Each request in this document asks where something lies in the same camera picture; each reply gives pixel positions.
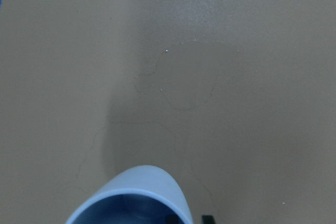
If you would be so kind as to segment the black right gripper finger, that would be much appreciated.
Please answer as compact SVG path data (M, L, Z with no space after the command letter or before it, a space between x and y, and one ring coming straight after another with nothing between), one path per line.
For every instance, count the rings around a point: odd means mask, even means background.
M214 216L202 215L202 224L216 224Z

